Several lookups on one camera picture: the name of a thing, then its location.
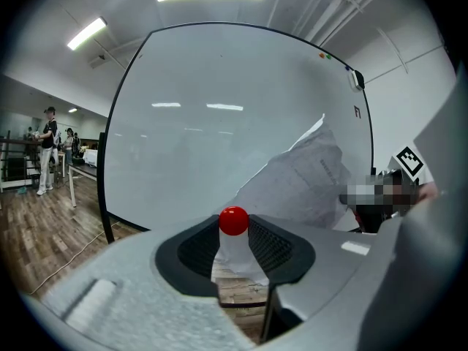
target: white wall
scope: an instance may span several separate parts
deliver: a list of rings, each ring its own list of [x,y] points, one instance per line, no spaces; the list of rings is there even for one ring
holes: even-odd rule
[[[29,88],[16,80],[5,76],[0,78],[0,133],[3,134],[5,129],[8,130],[7,127],[14,126],[15,122],[19,120],[31,121],[26,128],[33,124],[34,126],[31,127],[35,129],[38,122],[32,121],[32,118],[40,121],[39,130],[42,130],[46,122],[44,110],[49,106],[54,106],[56,109],[56,120],[62,134],[69,127],[75,130],[81,126],[82,115],[68,113],[72,105],[63,100],[50,98],[48,95]]]
[[[105,132],[107,118],[102,116],[84,116],[83,123],[77,130],[80,138],[99,139],[99,133]]]
[[[110,67],[115,65],[110,62],[98,69],[89,69],[84,61],[70,61],[73,72],[70,70],[67,74],[40,58],[17,55],[7,64],[4,74],[78,107],[107,116],[121,77],[120,74],[116,79],[108,79],[105,73]]]
[[[396,46],[408,73],[376,27]],[[427,125],[456,79],[423,0],[374,0],[325,49],[363,73],[377,171]]]
[[[54,106],[56,120],[62,135],[71,127],[81,138],[99,139],[105,131],[107,118],[87,110],[69,113],[73,104],[57,98],[50,98],[34,88],[16,80],[0,77],[0,135],[11,131],[11,137],[22,137],[29,126],[42,131],[45,125],[44,110]]]

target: table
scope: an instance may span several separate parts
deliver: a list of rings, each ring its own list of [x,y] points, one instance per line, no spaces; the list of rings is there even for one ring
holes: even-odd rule
[[[70,197],[72,198],[72,205],[76,207],[75,202],[75,190],[73,189],[73,172],[79,173],[82,176],[88,177],[93,181],[97,181],[97,169],[95,167],[90,167],[87,164],[84,165],[74,165],[70,164],[68,166],[68,175],[70,180]]]

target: floor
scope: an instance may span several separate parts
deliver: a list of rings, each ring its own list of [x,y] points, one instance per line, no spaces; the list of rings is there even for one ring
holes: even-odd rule
[[[34,292],[32,295],[39,300],[55,282],[107,247],[96,182],[81,177],[73,183],[76,208],[71,204],[68,183],[59,184],[41,197],[31,188],[22,195],[15,190],[0,195],[1,256],[16,287],[25,293]],[[139,233],[122,223],[113,225],[113,232],[116,240]],[[68,266],[40,286],[97,235]],[[214,265],[213,280],[222,303],[266,301],[267,287],[238,277],[223,266]],[[265,307],[224,310],[249,338],[259,342]]]

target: grey surface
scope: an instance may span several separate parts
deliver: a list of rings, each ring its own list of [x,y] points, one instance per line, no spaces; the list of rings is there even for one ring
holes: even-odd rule
[[[261,217],[306,238],[317,253],[316,263],[299,283],[277,287],[282,305],[305,322],[262,348],[309,350],[313,344],[314,350],[355,349],[362,319],[391,261],[400,220],[385,222],[373,236]],[[93,280],[107,279],[116,283],[117,290],[84,332],[90,339],[117,350],[253,348],[219,308],[217,299],[180,295],[157,272],[158,245],[202,220],[114,243],[53,287],[45,305],[62,317]],[[344,251],[345,241],[371,249],[365,257]]]
[[[442,191],[468,184],[468,76],[460,66],[455,87],[433,119],[415,138],[434,181]]]
[[[92,341],[73,328],[69,327],[64,321],[56,316],[46,306],[28,295],[22,295],[25,305],[31,314],[36,318],[39,324],[48,332],[55,342],[66,350],[73,351],[108,351],[110,348],[100,343]]]
[[[115,242],[55,285],[43,303],[62,317],[93,280],[107,279],[116,283],[117,290],[84,333],[94,341],[135,351],[253,348],[219,307],[217,298],[181,295],[159,275],[154,264],[162,241],[205,218]]]
[[[328,302],[324,302],[318,311],[317,307],[314,307],[315,313],[306,322],[274,342],[261,346],[260,350],[356,350],[364,315],[393,258],[393,246],[400,222],[399,217],[385,221],[379,233],[371,237],[375,239],[366,258],[340,291]],[[317,279],[315,284],[320,285],[320,279]],[[297,289],[283,292],[280,300],[283,306],[301,313],[307,301],[314,302],[312,300],[314,291],[310,282],[306,284],[305,281],[300,281],[296,285]]]
[[[466,279],[468,229],[462,199],[467,190],[422,201],[402,219],[394,258],[363,321],[360,351],[396,349],[417,328],[424,335],[437,329],[447,350],[457,348],[444,335],[456,333],[456,320],[448,317],[463,312],[465,302],[461,281]],[[440,329],[444,323],[447,331]]]
[[[95,177],[95,178],[97,177],[97,168],[96,167],[89,166],[88,164],[70,165],[70,166],[73,167],[76,170],[81,170],[82,172],[88,174],[91,177]]]
[[[210,214],[323,113],[346,168],[369,174],[363,92],[343,63],[320,52],[283,34],[224,23],[153,33],[129,68],[110,118],[109,212],[151,230],[155,214],[161,224]],[[181,106],[151,106],[164,102]]]

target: blurred object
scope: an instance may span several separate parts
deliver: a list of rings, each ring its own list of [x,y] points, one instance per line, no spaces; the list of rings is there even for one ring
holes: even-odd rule
[[[456,281],[466,281],[461,271],[468,243],[466,191],[462,188],[417,204],[400,219],[385,279],[360,322],[359,351],[413,350],[424,338],[431,343],[439,339],[441,348],[447,342],[452,344],[449,349],[457,348],[451,336],[436,337],[427,330],[440,332],[440,324],[466,302],[466,290],[457,290],[466,286]],[[393,228],[393,222],[386,221],[382,232],[387,224]],[[454,331],[453,326],[457,325],[449,322],[450,330],[444,334]],[[416,341],[415,336],[423,338]],[[409,347],[401,347],[404,340]]]
[[[363,232],[376,233],[386,219],[404,216],[417,196],[417,184],[403,170],[391,169],[349,184],[339,199],[355,213]]]
[[[97,165],[97,150],[86,149],[83,154],[83,160],[85,160],[86,164],[90,164],[95,167]]]
[[[434,199],[439,195],[439,190],[435,182],[429,182],[427,184],[422,185],[418,190],[418,199],[416,203],[419,203],[425,199]]]
[[[73,165],[84,165],[85,160],[83,160],[81,157],[73,157],[72,158]]]
[[[27,163],[28,163],[26,155],[24,156],[23,161],[24,161],[24,186],[17,190],[16,193],[18,195],[24,195],[26,193],[26,177],[27,177],[26,167],[27,167]]]
[[[31,187],[33,189],[39,189],[39,179],[41,178],[40,174],[31,175]]]

